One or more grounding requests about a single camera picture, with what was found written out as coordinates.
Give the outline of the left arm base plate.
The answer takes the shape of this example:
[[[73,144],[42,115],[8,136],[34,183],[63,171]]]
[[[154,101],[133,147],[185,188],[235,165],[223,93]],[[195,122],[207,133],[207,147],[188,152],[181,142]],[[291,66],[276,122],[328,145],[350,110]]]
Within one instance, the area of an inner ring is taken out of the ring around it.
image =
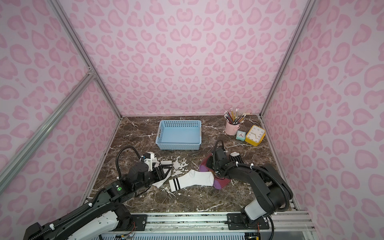
[[[136,231],[145,231],[147,225],[148,215],[145,214],[133,214],[129,217],[119,221],[116,231],[132,231],[134,228]]]

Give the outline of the pink pencil cup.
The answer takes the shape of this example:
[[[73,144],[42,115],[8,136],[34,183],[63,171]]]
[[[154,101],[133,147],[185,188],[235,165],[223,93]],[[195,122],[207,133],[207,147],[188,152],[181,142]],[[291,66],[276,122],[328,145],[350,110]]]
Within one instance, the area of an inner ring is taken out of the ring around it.
[[[235,136],[239,129],[240,129],[240,124],[234,125],[234,124],[231,124],[230,122],[227,122],[225,127],[225,133],[229,136]]]

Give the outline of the light blue plastic basket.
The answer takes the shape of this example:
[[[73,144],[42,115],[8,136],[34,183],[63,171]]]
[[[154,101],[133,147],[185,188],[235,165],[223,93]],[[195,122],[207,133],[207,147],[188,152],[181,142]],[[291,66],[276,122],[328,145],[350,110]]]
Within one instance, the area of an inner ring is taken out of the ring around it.
[[[160,150],[197,151],[202,143],[202,122],[200,120],[160,121],[156,144]]]

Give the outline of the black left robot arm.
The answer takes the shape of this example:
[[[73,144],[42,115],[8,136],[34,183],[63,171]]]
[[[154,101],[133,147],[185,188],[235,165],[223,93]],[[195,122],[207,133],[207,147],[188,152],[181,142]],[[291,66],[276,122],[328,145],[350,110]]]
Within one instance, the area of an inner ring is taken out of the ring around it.
[[[24,239],[68,240],[77,231],[84,233],[87,224],[105,214],[112,215],[112,230],[134,231],[137,225],[124,203],[137,196],[140,190],[147,190],[152,184],[164,180],[171,169],[159,165],[149,171],[146,163],[136,163],[127,174],[99,190],[89,203],[45,225],[34,223],[29,226]]]

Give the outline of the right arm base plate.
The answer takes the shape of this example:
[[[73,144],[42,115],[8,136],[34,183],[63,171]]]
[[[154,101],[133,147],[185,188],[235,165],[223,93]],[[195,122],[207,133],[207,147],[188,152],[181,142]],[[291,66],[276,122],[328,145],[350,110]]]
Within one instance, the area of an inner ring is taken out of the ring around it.
[[[228,225],[229,230],[269,230],[270,225],[268,221],[262,217],[251,220],[243,213],[227,214],[225,224]]]

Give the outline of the yellow square alarm clock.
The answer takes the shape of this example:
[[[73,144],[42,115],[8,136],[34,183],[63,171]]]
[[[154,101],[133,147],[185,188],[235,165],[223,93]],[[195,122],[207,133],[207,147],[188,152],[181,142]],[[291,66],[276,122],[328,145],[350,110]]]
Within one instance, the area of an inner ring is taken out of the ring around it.
[[[246,134],[245,142],[251,144],[252,146],[258,146],[266,135],[266,130],[253,125],[248,133]]]

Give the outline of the bundle of coloured pencils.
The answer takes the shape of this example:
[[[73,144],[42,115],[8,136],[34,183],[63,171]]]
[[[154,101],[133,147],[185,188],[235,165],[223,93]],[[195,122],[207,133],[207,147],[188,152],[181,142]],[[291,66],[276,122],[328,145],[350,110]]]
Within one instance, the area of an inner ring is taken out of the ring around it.
[[[241,113],[240,109],[229,109],[224,112],[224,117],[231,125],[239,125],[244,122],[248,113]]]

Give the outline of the maroon purple sock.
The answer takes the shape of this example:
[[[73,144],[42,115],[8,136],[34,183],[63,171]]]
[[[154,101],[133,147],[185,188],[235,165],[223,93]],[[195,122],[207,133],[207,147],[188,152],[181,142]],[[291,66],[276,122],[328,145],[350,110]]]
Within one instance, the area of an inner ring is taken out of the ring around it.
[[[230,179],[226,179],[226,178],[219,179],[219,178],[214,177],[213,187],[217,190],[221,190],[224,187],[226,187],[230,182],[231,182]]]
[[[210,154],[207,156],[199,165],[199,171],[200,172],[211,172],[212,174],[215,174],[215,171],[212,169],[212,158],[213,155]]]

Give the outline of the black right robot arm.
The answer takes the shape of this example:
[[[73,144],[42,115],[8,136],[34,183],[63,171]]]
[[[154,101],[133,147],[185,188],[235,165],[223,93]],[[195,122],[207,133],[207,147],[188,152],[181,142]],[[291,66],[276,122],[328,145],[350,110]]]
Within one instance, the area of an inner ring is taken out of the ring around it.
[[[271,164],[255,167],[230,161],[220,146],[214,147],[209,166],[220,179],[238,180],[251,186],[255,199],[241,210],[243,222],[250,224],[290,208],[292,190]]]

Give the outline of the black striped sock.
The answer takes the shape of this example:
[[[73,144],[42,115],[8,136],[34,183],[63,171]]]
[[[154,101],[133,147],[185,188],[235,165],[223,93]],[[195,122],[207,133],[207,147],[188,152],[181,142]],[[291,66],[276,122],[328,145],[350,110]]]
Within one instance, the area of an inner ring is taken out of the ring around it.
[[[238,152],[230,153],[229,158],[230,158],[231,162],[235,162],[235,163],[238,163],[238,164],[243,164],[244,163],[240,153],[238,153]]]
[[[160,188],[166,180],[168,180],[172,173],[173,162],[161,161],[153,164],[153,172],[158,174],[160,180],[153,184],[156,188]]]

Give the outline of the aluminium front rail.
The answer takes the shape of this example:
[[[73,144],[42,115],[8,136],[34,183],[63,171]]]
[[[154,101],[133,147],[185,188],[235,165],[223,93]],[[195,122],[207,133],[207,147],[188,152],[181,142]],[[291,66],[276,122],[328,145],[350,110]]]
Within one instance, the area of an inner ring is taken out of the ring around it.
[[[86,231],[71,240],[317,240],[314,224],[306,211],[280,212],[263,218],[269,230],[229,230],[227,214],[239,212],[145,213],[145,231],[112,230],[112,215],[92,221]]]

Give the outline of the aluminium frame strut left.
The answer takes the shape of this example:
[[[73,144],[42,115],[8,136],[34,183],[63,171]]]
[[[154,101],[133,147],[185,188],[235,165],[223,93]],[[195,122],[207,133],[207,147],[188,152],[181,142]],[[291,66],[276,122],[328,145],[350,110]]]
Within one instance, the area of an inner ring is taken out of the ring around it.
[[[48,138],[50,133],[67,114],[69,109],[76,103],[78,98],[94,80],[94,72],[89,71],[82,81],[66,96],[44,123],[34,132],[32,137],[20,148],[11,158],[10,162],[1,171],[1,193],[10,185],[13,179],[19,174],[27,161]]]

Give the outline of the small teal cube clock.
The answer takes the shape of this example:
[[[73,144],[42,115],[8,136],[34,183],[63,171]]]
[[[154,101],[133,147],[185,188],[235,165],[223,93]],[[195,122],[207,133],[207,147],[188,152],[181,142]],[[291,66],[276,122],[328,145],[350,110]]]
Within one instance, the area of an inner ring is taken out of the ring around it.
[[[246,132],[238,130],[236,134],[236,140],[245,141],[246,134],[247,134]]]

